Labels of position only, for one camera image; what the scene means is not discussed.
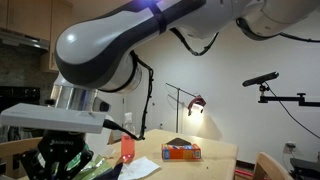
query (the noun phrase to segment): white wall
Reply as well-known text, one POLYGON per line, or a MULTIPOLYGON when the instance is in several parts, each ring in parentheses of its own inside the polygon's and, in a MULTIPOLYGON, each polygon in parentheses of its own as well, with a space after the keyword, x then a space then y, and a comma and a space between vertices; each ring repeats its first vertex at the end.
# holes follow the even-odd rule
MULTIPOLYGON (((319 19, 320 14, 315 13, 285 32, 320 39, 319 19)), ((188 39, 188 42, 200 51, 209 40, 188 39)), ((238 159, 251 163, 259 151, 265 151, 288 165, 290 155, 283 155, 283 150, 289 140, 297 144, 296 157, 316 161, 320 140, 297 125, 279 103, 259 104, 258 86, 245 88, 242 82, 278 71, 280 76, 268 82, 278 96, 305 92, 306 100, 320 101, 319 50, 319 44, 283 37, 253 41, 231 23, 221 31, 206 55, 194 57, 173 34, 165 33, 136 50, 155 70, 150 101, 154 106, 149 106, 147 127, 159 128, 162 123, 165 130, 175 131, 176 90, 165 86, 170 83, 188 92, 200 93, 207 101, 202 121, 188 118, 187 109, 180 106, 180 132, 237 144, 238 159)), ((134 113, 139 130, 146 92, 144 71, 144 80, 127 96, 126 107, 126 111, 134 113)), ((181 103, 187 106, 190 100, 190 96, 181 93, 181 103)), ((292 102, 284 104, 302 124, 320 135, 320 108, 299 107, 292 102)))

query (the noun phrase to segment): lamp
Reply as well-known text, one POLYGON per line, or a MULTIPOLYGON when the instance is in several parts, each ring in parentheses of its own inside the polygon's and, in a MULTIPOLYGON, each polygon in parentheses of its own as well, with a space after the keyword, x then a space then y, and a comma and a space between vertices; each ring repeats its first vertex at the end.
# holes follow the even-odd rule
POLYGON ((188 94, 188 95, 190 95, 190 96, 192 96, 192 97, 194 97, 194 98, 191 100, 191 102, 189 103, 189 105, 188 105, 188 110, 189 110, 188 116, 191 115, 191 113, 192 113, 191 110, 192 110, 192 107, 193 107, 193 106, 199 106, 199 108, 201 109, 200 112, 202 113, 202 112, 203 112, 203 107, 206 105, 206 101, 205 101, 200 95, 195 96, 195 95, 193 95, 193 94, 191 94, 191 93, 188 93, 187 91, 184 91, 184 90, 182 90, 182 89, 180 89, 180 88, 178 88, 178 87, 176 87, 176 86, 173 86, 173 85, 171 85, 171 84, 168 84, 168 83, 166 83, 166 85, 171 86, 171 87, 177 89, 177 91, 178 91, 178 92, 177 92, 177 118, 176 118, 176 133, 178 133, 180 91, 181 91, 181 92, 184 92, 184 93, 186 93, 186 94, 188 94))

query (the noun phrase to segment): wall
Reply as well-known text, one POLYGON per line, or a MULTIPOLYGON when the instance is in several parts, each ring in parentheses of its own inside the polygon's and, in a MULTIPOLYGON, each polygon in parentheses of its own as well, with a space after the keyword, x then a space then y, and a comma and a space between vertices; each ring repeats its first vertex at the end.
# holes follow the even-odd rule
POLYGON ((57 76, 40 71, 40 53, 34 48, 0 44, 0 86, 40 87, 40 102, 44 104, 57 76))
MULTIPOLYGON (((301 37, 320 39, 319 13, 287 29, 301 37)), ((201 51, 208 44, 188 39, 191 47, 201 51)), ((288 166, 291 155, 284 154, 284 144, 297 144, 295 156, 316 161, 320 140, 294 122, 277 102, 259 104, 258 86, 243 87, 242 82, 273 71, 280 76, 269 81, 278 96, 307 93, 307 101, 320 101, 319 44, 297 42, 283 37, 253 41, 245 37, 235 23, 226 26, 212 49, 203 57, 194 57, 170 32, 165 33, 136 52, 155 70, 153 95, 148 109, 148 130, 160 128, 175 131, 176 90, 173 84, 207 101, 202 117, 187 117, 191 96, 181 93, 179 132, 217 139, 239 146, 238 159, 254 163, 256 154, 265 151, 288 166)), ((135 114, 136 127, 147 92, 147 74, 140 86, 127 96, 127 111, 135 114)), ((296 119, 320 135, 320 108, 299 107, 285 102, 296 119)))

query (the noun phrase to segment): colorful box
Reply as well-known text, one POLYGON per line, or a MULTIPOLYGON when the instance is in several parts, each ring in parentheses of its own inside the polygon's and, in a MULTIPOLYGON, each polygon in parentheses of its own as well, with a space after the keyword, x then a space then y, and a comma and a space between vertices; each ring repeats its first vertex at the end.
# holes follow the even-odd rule
POLYGON ((175 146, 162 144, 162 159, 201 159, 201 149, 198 145, 175 146))

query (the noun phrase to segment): wooden table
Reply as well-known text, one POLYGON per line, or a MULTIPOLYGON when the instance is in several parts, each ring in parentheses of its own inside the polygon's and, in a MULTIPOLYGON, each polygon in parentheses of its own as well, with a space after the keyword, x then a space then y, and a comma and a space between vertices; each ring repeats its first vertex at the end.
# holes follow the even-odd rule
MULTIPOLYGON (((236 145, 158 129, 146 132, 145 138, 144 141, 136 142, 135 159, 146 156, 161 168, 144 179, 224 180, 234 178, 238 152, 236 145), (163 161, 161 144, 177 137, 197 144, 201 148, 202 160, 163 161)), ((121 153, 121 143, 115 143, 113 146, 116 152, 113 155, 114 159, 108 159, 111 164, 116 163, 121 153)))

